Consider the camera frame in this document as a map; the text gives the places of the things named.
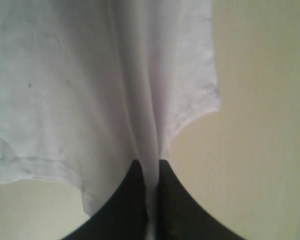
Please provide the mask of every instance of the white t-shirt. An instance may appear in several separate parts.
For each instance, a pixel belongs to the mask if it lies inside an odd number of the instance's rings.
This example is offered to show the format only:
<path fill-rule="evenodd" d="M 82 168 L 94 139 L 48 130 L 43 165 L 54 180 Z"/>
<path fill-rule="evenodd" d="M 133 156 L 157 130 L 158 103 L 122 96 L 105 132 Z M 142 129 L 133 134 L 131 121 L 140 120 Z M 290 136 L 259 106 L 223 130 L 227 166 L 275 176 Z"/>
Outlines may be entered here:
<path fill-rule="evenodd" d="M 217 90 L 210 0 L 0 0 L 0 184 L 74 184 L 91 215 L 138 159 L 151 192 Z"/>

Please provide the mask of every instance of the cream wall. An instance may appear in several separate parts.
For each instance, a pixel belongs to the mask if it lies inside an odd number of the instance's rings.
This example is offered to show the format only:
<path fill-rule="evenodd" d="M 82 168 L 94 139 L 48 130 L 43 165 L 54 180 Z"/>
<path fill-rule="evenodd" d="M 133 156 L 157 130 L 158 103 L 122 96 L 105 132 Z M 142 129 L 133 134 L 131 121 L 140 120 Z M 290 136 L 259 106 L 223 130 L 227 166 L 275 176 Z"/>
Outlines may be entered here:
<path fill-rule="evenodd" d="M 173 141 L 173 169 L 248 240 L 294 240 L 300 219 L 300 0 L 214 0 L 221 111 Z"/>

